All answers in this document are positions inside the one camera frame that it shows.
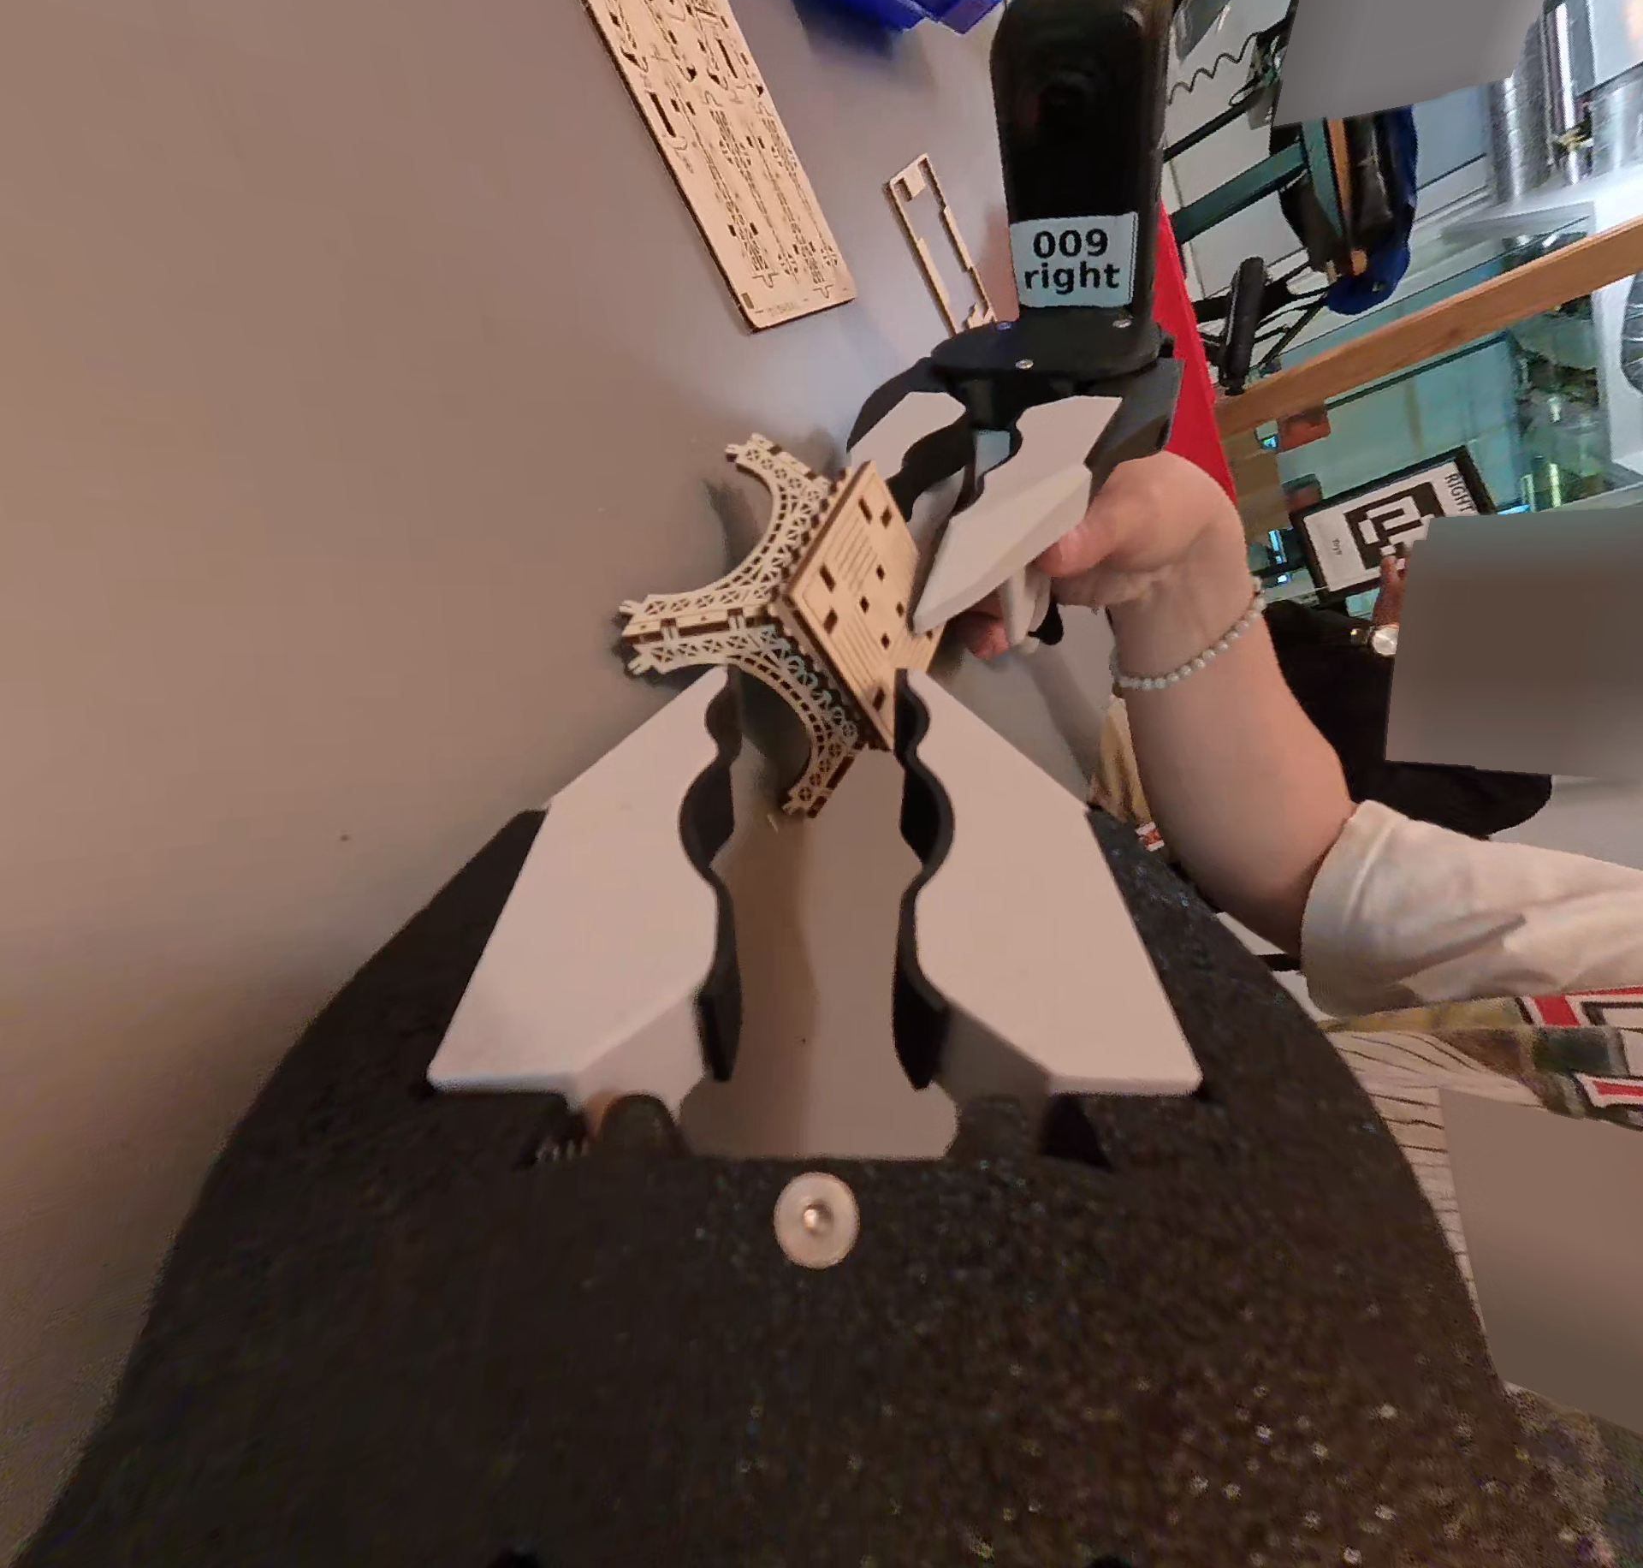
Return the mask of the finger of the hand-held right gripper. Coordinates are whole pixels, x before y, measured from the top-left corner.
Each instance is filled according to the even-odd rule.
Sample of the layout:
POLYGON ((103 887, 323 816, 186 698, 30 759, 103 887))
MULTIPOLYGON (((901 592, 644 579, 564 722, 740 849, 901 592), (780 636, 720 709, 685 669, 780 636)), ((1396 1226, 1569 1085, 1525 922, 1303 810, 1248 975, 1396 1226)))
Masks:
POLYGON ((941 530, 976 464, 963 403, 947 390, 908 392, 850 445, 850 471, 868 462, 912 530, 941 530))
POLYGON ((1017 451, 949 515, 912 608, 914 630, 936 630, 991 594, 1007 630, 1042 627, 1053 594, 1039 555, 1084 517, 1095 480, 1086 460, 1119 409, 1117 396, 1086 394, 1022 412, 1017 451))

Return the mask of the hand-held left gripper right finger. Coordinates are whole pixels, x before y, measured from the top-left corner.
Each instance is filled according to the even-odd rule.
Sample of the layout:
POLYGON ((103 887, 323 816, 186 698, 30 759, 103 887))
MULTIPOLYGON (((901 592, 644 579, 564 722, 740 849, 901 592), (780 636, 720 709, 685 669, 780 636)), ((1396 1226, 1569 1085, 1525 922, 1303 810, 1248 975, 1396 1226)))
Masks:
POLYGON ((903 678, 894 1045, 952 1100, 1187 1096, 1202 1069, 1094 812, 932 678, 903 678))

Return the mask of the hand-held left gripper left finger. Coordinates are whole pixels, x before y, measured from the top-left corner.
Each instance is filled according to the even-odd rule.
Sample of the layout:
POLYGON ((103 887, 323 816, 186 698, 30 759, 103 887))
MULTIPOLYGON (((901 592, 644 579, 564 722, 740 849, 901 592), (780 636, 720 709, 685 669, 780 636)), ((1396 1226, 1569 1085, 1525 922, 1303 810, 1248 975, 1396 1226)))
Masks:
POLYGON ((433 1087, 685 1100, 732 1078, 743 994, 714 862, 740 748, 716 667, 545 803, 433 1087))

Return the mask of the wooden tower base model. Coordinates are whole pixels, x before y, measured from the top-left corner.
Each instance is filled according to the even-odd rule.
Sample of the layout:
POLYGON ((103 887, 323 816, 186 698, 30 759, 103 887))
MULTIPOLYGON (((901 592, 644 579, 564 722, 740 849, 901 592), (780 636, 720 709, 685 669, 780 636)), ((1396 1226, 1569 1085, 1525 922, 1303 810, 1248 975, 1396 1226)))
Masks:
POLYGON ((784 810, 813 817, 863 751, 896 748, 897 678, 940 632, 912 629, 919 550, 874 462, 830 476, 760 434, 727 458, 771 493, 769 524, 710 585, 621 605, 628 669, 731 665, 782 696, 809 740, 784 810))

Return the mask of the wooden puzzle parts sheet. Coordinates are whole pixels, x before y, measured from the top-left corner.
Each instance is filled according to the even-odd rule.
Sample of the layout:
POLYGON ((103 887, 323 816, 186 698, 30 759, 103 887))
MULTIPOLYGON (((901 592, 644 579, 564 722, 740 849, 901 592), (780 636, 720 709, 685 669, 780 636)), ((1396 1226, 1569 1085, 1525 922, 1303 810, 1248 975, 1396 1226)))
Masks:
POLYGON ((855 282, 731 0, 582 0, 751 328, 855 282))

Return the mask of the grey desk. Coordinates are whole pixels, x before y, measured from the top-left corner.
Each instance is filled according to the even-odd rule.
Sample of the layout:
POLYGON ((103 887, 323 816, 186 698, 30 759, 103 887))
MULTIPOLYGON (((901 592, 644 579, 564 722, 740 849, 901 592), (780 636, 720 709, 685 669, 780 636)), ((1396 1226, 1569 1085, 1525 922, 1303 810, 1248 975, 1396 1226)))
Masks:
POLYGON ((996 20, 731 0, 857 298, 751 330, 580 0, 4 0, 4 1562, 307 1021, 655 706, 751 431, 995 295, 996 20))

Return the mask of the person's right hand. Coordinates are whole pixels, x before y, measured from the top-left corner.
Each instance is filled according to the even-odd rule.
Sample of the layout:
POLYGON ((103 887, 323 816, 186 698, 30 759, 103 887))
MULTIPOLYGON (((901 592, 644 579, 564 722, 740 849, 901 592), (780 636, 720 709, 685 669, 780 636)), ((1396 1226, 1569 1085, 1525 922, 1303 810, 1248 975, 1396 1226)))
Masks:
POLYGON ((1237 506, 1172 451, 1117 465, 1039 566, 1055 599, 1108 614, 1128 689, 1200 671, 1260 614, 1237 506))

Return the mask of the red object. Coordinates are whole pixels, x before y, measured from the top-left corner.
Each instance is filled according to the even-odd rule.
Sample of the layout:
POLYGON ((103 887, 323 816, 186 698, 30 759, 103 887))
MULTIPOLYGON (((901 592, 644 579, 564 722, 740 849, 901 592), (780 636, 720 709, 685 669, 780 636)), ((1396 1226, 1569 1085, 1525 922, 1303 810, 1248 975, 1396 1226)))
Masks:
POLYGON ((1237 504, 1237 484, 1222 447, 1216 420, 1216 388, 1200 335, 1194 300, 1182 265, 1178 240, 1161 201, 1158 205, 1154 317, 1174 343, 1174 357, 1182 365, 1180 401, 1167 449, 1204 469, 1237 504))

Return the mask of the blue bag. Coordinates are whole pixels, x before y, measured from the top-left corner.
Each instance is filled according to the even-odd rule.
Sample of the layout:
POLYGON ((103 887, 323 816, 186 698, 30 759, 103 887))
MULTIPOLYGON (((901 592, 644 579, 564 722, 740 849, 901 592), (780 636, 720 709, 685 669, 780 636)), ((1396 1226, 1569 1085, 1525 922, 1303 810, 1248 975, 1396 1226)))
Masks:
POLYGON ((1349 152, 1349 231, 1365 265, 1338 280, 1325 304, 1358 315, 1393 295, 1411 265, 1418 207, 1418 128, 1413 106, 1343 119, 1349 152))

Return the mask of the black white marker sign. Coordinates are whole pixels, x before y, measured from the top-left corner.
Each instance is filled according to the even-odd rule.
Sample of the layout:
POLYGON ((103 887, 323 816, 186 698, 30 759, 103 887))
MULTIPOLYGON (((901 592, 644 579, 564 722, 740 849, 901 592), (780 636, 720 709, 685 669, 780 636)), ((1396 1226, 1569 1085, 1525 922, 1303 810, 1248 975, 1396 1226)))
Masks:
POLYGON ((1475 458, 1457 447, 1305 509, 1297 528, 1319 594, 1356 594, 1372 588, 1383 559, 1418 542, 1435 519, 1495 511, 1475 458))

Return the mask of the wooden cutout frame remnant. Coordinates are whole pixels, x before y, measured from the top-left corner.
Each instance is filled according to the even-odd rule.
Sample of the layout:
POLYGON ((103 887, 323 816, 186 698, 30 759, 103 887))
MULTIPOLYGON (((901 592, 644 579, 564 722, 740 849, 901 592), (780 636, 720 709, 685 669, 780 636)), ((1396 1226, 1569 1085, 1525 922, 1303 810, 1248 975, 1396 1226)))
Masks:
POLYGON ((930 157, 919 154, 896 170, 886 194, 947 330, 993 324, 996 306, 982 264, 930 157))

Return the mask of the wooden rail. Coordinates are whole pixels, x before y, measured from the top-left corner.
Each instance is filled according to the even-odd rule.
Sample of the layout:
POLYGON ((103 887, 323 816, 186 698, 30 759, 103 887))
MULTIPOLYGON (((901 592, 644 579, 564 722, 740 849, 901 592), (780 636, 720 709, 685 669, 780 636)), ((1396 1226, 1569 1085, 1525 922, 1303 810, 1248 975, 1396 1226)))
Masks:
POLYGON ((1216 409, 1222 440, 1231 442, 1264 423, 1325 407, 1389 374, 1440 359, 1510 324, 1627 280, 1640 265, 1642 218, 1633 218, 1222 398, 1216 409))

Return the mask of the silver duct pipe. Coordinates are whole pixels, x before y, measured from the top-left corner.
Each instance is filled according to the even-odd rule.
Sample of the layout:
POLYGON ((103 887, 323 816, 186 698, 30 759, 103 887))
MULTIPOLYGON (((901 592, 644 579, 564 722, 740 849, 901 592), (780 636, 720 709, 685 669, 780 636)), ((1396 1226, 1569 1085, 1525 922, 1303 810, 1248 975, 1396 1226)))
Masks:
POLYGON ((1543 0, 1508 77, 1488 86, 1490 174, 1499 203, 1592 176, 1592 115, 1574 86, 1569 0, 1543 0))

